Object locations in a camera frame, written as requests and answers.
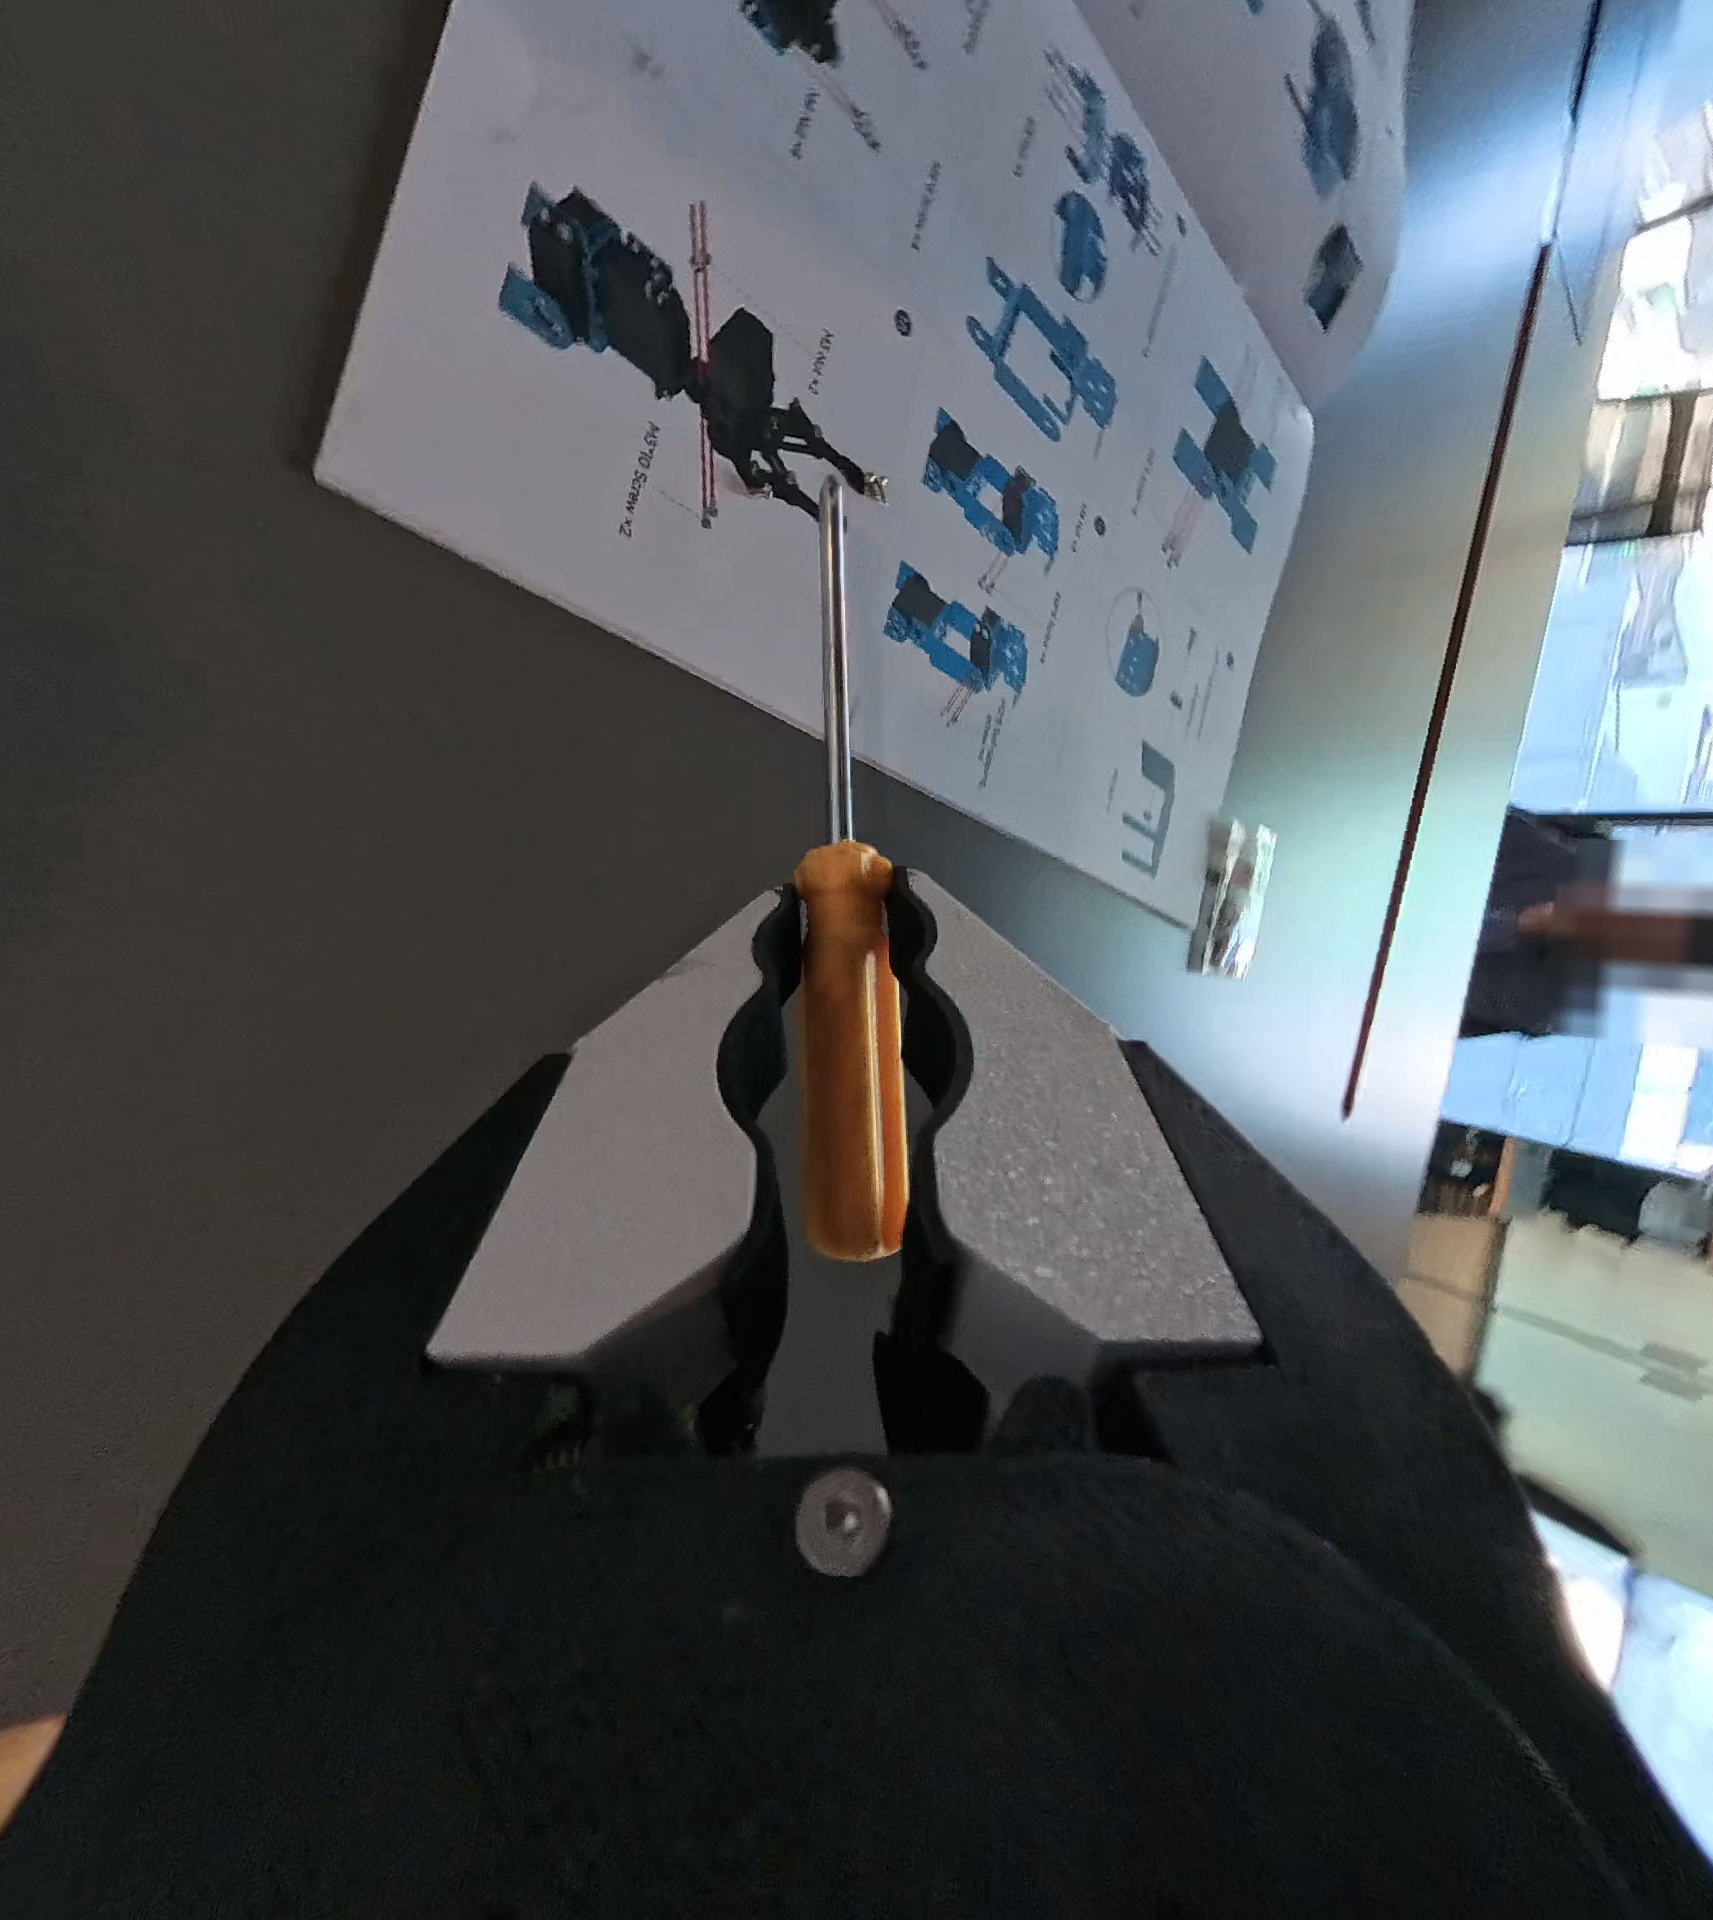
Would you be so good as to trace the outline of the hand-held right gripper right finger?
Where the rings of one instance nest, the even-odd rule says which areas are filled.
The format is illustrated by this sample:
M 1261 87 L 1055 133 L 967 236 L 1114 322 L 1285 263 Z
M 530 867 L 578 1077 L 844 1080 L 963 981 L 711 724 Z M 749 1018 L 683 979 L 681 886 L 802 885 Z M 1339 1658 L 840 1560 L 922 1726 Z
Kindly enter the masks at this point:
M 1254 1354 L 1114 1028 L 932 879 L 890 888 L 920 1107 L 890 1332 L 934 1354 Z

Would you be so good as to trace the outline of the clear bag of screws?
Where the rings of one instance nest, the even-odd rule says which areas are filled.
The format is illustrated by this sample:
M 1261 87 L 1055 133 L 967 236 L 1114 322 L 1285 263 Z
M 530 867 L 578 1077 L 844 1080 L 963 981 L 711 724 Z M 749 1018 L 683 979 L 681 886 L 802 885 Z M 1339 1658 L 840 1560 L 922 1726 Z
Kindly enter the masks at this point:
M 1193 976 L 1242 981 L 1251 973 L 1275 848 L 1273 828 L 1230 819 L 1209 825 L 1205 888 L 1186 960 Z

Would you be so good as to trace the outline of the large printed instruction sheet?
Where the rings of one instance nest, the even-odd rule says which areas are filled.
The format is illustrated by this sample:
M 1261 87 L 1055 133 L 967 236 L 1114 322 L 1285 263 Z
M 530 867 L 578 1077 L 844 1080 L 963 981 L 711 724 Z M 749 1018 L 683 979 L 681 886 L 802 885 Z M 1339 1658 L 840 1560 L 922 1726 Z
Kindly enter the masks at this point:
M 1201 921 L 1312 417 L 1072 5 L 450 5 L 315 481 Z

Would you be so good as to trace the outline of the orange handled screwdriver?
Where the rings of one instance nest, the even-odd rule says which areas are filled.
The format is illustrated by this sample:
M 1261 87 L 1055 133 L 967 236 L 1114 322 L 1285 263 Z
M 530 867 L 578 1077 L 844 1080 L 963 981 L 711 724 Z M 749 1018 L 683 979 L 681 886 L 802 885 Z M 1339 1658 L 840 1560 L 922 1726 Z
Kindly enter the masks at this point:
M 903 1246 L 911 1154 L 893 970 L 893 865 L 855 830 L 846 502 L 823 481 L 820 693 L 826 834 L 794 872 L 802 907 L 802 1226 L 826 1260 L 869 1265 Z

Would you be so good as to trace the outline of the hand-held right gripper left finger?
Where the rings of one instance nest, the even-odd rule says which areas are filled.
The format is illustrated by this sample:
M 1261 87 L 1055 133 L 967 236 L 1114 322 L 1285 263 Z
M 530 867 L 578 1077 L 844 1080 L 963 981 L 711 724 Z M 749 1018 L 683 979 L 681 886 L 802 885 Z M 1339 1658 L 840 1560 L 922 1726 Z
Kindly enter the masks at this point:
M 788 1239 L 765 1115 L 791 1073 L 791 886 L 757 894 L 576 1042 L 430 1342 L 446 1373 L 757 1412 Z

